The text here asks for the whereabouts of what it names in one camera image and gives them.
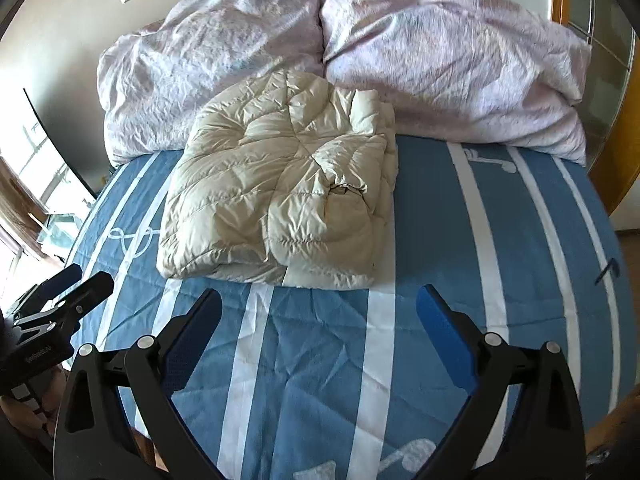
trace white stripe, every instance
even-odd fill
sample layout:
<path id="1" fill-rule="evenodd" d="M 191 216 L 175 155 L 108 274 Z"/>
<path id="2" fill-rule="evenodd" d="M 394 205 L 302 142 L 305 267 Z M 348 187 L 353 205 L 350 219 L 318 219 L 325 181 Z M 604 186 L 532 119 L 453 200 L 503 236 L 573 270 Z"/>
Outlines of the white stripe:
<path id="1" fill-rule="evenodd" d="M 162 292 L 162 298 L 158 304 L 158 311 L 156 312 L 156 318 L 154 319 L 154 325 L 151 329 L 151 335 L 158 337 L 158 334 L 169 323 L 171 316 L 174 314 L 175 300 L 178 298 L 180 287 L 182 286 L 182 280 L 173 280 L 169 278 L 164 284 L 164 291 Z M 134 427 L 143 435 L 149 436 L 146 430 L 145 421 L 142 420 L 140 410 L 136 406 L 136 416 L 134 419 Z"/>
<path id="2" fill-rule="evenodd" d="M 76 257 L 76 253 L 78 252 L 78 247 L 82 243 L 82 240 L 84 239 L 84 235 L 88 231 L 89 226 L 91 225 L 91 222 L 94 221 L 95 215 L 98 212 L 98 209 L 100 209 L 100 206 L 102 205 L 102 202 L 104 202 L 104 199 L 107 197 L 107 195 L 111 191 L 111 188 L 118 181 L 120 176 L 124 173 L 124 170 L 128 165 L 129 165 L 129 163 L 125 164 L 123 167 L 121 167 L 116 172 L 115 175 L 113 175 L 111 177 L 111 179 L 107 183 L 107 186 L 100 193 L 100 196 L 98 197 L 98 200 L 96 200 L 94 202 L 94 205 L 92 206 L 91 211 L 89 211 L 89 216 L 86 218 L 86 220 L 84 220 L 84 223 L 82 224 L 82 227 L 80 228 L 80 232 L 78 233 L 78 237 L 74 241 L 74 245 L 73 245 L 73 247 L 71 247 L 71 251 L 69 251 L 69 256 L 66 259 L 66 265 L 67 266 L 70 265 L 73 262 L 74 258 Z"/>
<path id="3" fill-rule="evenodd" d="M 574 195 L 575 203 L 578 205 L 578 209 L 584 219 L 584 224 L 587 226 L 587 231 L 591 237 L 591 243 L 596 251 L 596 257 L 598 258 L 598 264 L 601 269 L 607 266 L 607 257 L 604 254 L 604 248 L 600 240 L 600 235 L 596 229 L 596 225 L 591 218 L 591 213 L 587 209 L 587 205 L 584 203 L 584 199 L 575 185 L 569 171 L 564 166 L 559 158 L 554 158 L 556 166 L 560 170 L 560 173 L 564 177 L 565 182 L 569 186 L 571 193 Z M 618 302 L 616 301 L 616 291 L 613 287 L 613 280 L 611 279 L 610 272 L 607 272 L 603 280 L 604 290 L 607 293 L 607 303 L 609 304 L 609 315 L 611 319 L 611 353 L 613 359 L 613 367 L 611 372 L 611 391 L 609 395 L 609 412 L 611 412 L 618 404 L 618 393 L 620 390 L 620 318 L 618 317 Z"/>
<path id="4" fill-rule="evenodd" d="M 527 186 L 529 190 L 545 232 L 546 243 L 549 246 L 551 260 L 554 263 L 558 287 L 560 288 L 560 295 L 562 296 L 562 304 L 564 305 L 567 341 L 566 359 L 571 377 L 574 379 L 575 390 L 578 396 L 580 396 L 580 328 L 578 326 L 578 311 L 575 304 L 574 290 L 571 285 L 571 278 L 569 277 L 569 268 L 566 264 L 556 226 L 551 218 L 549 209 L 546 207 L 545 199 L 542 197 L 542 193 L 540 193 L 536 179 L 533 177 L 529 166 L 524 158 L 522 158 L 520 152 L 513 146 L 508 146 L 507 150 L 515 162 L 525 186 Z"/>
<path id="5" fill-rule="evenodd" d="M 362 384 L 348 480 L 368 480 L 378 475 L 391 398 L 395 329 L 396 227 L 392 206 L 376 281 L 369 289 Z"/>
<path id="6" fill-rule="evenodd" d="M 155 216 L 156 212 L 158 212 L 158 208 L 160 207 L 162 200 L 164 200 L 164 197 L 167 194 L 169 184 L 171 183 L 172 174 L 173 170 L 164 181 L 164 184 L 162 184 L 162 187 L 158 190 L 158 193 L 154 197 L 154 200 L 149 206 L 149 209 L 146 210 L 146 213 L 136 230 L 136 236 L 129 244 L 127 253 L 124 255 L 124 259 L 121 261 L 120 267 L 118 268 L 118 273 L 113 280 L 113 294 L 111 294 L 107 298 L 107 302 L 102 313 L 102 319 L 100 320 L 100 328 L 98 329 L 98 334 L 95 338 L 95 345 L 99 352 L 104 351 L 104 346 L 107 341 L 107 334 L 109 333 L 109 328 L 111 326 L 111 319 L 113 318 L 113 312 L 116 308 L 116 302 L 118 301 L 120 291 L 122 290 L 124 279 L 127 277 L 127 272 L 129 272 L 129 267 L 133 261 L 133 256 L 135 256 L 140 242 L 145 236 L 146 229 L 149 227 L 149 224 L 151 224 L 153 217 Z"/>
<path id="7" fill-rule="evenodd" d="M 152 156 L 149 157 L 149 160 L 142 167 L 138 175 L 133 179 L 133 182 L 129 186 L 129 189 L 127 189 L 127 192 L 122 196 L 122 198 L 118 202 L 118 205 L 116 206 L 116 209 L 114 209 L 111 215 L 111 218 L 109 218 L 109 221 L 107 222 L 107 225 L 105 226 L 104 231 L 100 235 L 100 238 L 98 238 L 98 241 L 95 243 L 94 252 L 91 254 L 91 257 L 89 258 L 89 263 L 86 265 L 86 267 L 84 268 L 84 272 L 82 273 L 83 281 L 86 280 L 89 276 L 91 276 L 91 273 L 94 270 L 94 265 L 98 260 L 100 251 L 102 250 L 102 246 L 104 245 L 105 241 L 107 241 L 107 238 L 109 237 L 109 233 L 111 232 L 113 225 L 115 224 L 116 220 L 118 219 L 118 216 L 124 209 L 124 206 L 127 203 L 127 200 L 129 200 L 129 197 L 131 196 L 133 191 L 136 189 L 136 186 L 138 185 L 142 177 L 145 176 L 146 170 L 149 169 L 149 167 L 153 164 L 153 161 L 156 160 L 156 158 L 158 157 L 158 154 L 159 152 L 155 152 Z"/>
<path id="8" fill-rule="evenodd" d="M 244 445 L 272 295 L 272 285 L 252 283 L 240 325 L 216 462 L 220 472 L 230 480 L 240 480 L 242 474 Z"/>
<path id="9" fill-rule="evenodd" d="M 480 283 L 482 285 L 482 300 L 484 301 L 484 315 L 486 318 L 487 332 L 499 334 L 507 343 L 509 342 L 509 329 L 507 326 L 507 306 L 502 290 L 502 278 L 498 266 L 498 256 L 495 252 L 494 236 L 491 232 L 489 219 L 482 203 L 478 183 L 471 170 L 469 161 L 460 144 L 447 143 L 451 160 L 456 168 L 462 195 L 466 203 L 466 211 L 469 214 L 471 232 L 476 244 L 478 267 L 480 270 Z M 482 451 L 478 456 L 476 466 L 491 462 L 498 453 L 504 437 L 504 427 L 507 420 L 508 391 L 498 410 L 494 425 L 489 432 Z"/>

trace curtain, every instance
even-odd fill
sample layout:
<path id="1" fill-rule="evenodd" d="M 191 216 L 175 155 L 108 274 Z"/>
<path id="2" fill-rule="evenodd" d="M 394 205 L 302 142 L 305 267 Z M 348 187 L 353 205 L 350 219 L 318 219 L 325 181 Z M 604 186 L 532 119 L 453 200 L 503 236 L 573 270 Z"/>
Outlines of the curtain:
<path id="1" fill-rule="evenodd" d="M 0 156 L 0 221 L 13 232 L 23 246 L 44 256 L 37 243 L 41 227 L 29 216 L 44 224 L 46 213 L 20 184 L 20 180 Z"/>

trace window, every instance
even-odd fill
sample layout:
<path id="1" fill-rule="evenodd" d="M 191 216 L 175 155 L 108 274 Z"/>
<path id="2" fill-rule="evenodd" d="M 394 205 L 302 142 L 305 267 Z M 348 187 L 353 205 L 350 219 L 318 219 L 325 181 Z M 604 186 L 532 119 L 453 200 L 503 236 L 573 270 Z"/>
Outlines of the window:
<path id="1" fill-rule="evenodd" d="M 0 225 L 0 310 L 6 314 L 15 300 L 37 283 L 62 270 L 55 258 L 38 260 L 25 252 Z"/>
<path id="2" fill-rule="evenodd" d="M 26 94 L 19 101 L 2 125 L 0 155 L 44 211 L 84 221 L 94 198 L 47 137 Z"/>

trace pillow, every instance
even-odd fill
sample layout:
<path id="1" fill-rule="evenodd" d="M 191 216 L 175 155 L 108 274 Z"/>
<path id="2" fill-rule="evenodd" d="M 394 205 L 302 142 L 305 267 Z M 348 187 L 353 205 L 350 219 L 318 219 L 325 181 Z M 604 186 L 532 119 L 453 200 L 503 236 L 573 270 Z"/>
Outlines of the pillow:
<path id="1" fill-rule="evenodd" d="M 115 166 L 184 148 L 200 109 L 248 76 L 323 75 L 318 0 L 182 0 L 100 57 L 98 94 Z"/>
<path id="2" fill-rule="evenodd" d="M 509 0 L 321 0 L 326 78 L 375 89 L 398 134 L 585 160 L 591 50 Z"/>

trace bedroom wall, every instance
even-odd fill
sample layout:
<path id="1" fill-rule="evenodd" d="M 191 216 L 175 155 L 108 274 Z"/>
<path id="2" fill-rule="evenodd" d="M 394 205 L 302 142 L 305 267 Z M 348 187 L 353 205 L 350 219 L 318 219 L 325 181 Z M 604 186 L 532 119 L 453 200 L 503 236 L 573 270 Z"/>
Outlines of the bedroom wall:
<path id="1" fill-rule="evenodd" d="M 610 216 L 616 231 L 640 229 L 640 177 Z"/>
<path id="2" fill-rule="evenodd" d="M 163 18 L 177 1 L 25 0 L 0 40 L 0 114 L 11 113 L 25 88 L 62 155 L 99 190 L 108 160 L 98 56 L 121 34 Z"/>

